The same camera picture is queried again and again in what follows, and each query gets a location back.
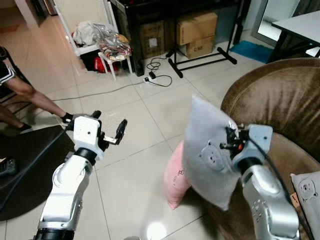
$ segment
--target person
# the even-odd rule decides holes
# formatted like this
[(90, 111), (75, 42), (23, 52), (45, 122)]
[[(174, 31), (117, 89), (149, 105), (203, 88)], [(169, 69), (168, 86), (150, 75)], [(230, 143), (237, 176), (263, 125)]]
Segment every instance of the person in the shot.
[[(34, 89), (28, 83), (22, 81), (3, 61), (0, 61), (0, 85), (7, 87), (17, 95), (28, 99), (36, 107), (48, 111), (61, 118), (64, 124), (71, 122), (73, 115), (62, 110), (41, 92)], [(9, 109), (0, 104), (0, 121), (19, 129), (20, 133), (32, 131), (32, 127), (20, 121)]]

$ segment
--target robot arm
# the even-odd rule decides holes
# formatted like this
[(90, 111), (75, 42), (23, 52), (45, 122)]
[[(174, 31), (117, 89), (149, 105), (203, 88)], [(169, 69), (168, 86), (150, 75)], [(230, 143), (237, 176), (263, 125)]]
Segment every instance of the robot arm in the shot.
[[(101, 112), (95, 112), (98, 118)], [(52, 190), (45, 203), (34, 240), (72, 240), (83, 204), (83, 194), (96, 161), (104, 158), (109, 144), (118, 145), (125, 134), (123, 120), (116, 137), (101, 132), (101, 122), (89, 116), (77, 117), (71, 124), (75, 153), (53, 173)]]
[(299, 218), (285, 192), (265, 163), (257, 146), (269, 151), (273, 130), (270, 126), (249, 125), (246, 129), (227, 128), (227, 143), (233, 168), (241, 172), (243, 195), (250, 206), (257, 240), (298, 240)]

